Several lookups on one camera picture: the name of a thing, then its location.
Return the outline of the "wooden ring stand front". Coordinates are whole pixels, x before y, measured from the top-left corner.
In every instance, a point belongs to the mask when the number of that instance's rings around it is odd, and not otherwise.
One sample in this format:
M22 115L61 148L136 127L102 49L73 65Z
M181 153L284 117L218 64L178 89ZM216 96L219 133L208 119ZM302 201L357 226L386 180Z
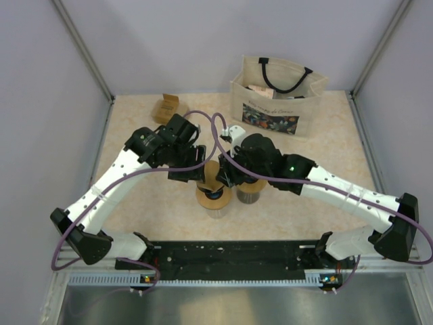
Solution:
M205 209L221 209L223 207L227 207L232 199L231 188L228 188L227 186L223 186L221 190L223 190L224 192L223 195L218 200L209 200L204 195L205 190L201 190L197 187L196 199L199 205L204 207Z

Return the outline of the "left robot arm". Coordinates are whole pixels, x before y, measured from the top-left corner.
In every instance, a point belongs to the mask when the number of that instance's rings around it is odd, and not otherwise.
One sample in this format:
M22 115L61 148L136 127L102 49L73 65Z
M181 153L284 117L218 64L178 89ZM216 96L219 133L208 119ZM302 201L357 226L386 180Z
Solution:
M90 190L66 209L51 213L62 241L87 265L121 257L138 268L149 267L154 256L147 239L138 233L107 234L102 227L116 205L148 173L161 170L185 181L199 179L194 172L206 157L205 146L195 144L199 135L199 126L179 114L156 130L135 130Z

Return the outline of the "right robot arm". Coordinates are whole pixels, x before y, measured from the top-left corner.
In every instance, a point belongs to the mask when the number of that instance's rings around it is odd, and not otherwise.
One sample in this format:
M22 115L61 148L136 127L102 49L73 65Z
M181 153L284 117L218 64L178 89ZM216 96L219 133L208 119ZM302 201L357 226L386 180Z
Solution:
M265 181L281 191L314 198L362 219L366 224L345 232L324 233L316 247L316 260L325 268L355 255L378 253L408 263L417 231L417 198L368 190L330 173L298 154L282 154L270 138L247 135L234 125L216 133L217 144L230 144L219 156L218 180L233 187Z

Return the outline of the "wooden dripper ring stand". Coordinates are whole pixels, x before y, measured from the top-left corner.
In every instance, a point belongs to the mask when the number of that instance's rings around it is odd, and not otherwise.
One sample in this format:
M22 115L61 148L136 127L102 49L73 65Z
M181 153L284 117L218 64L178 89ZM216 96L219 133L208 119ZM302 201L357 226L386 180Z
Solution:
M240 185L237 185L237 190L246 193L246 194L255 194L261 192L265 186L267 185L267 181L264 179L258 179L254 183L244 182Z

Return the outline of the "clear glass beaker wooden collar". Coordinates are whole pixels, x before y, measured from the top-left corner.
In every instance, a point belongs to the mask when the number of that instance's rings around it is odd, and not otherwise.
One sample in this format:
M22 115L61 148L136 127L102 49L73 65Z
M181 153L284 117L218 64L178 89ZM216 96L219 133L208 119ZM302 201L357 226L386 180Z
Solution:
M223 207L221 209L206 209L206 213L212 219L221 219L226 216L228 209L228 207Z

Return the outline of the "blue glass dripper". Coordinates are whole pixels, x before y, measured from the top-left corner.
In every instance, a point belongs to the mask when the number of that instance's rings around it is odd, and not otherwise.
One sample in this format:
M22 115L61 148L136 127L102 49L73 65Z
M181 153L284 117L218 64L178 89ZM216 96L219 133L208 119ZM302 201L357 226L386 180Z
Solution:
M204 195L209 200L218 200L223 195L223 190L219 190L216 192L204 191Z

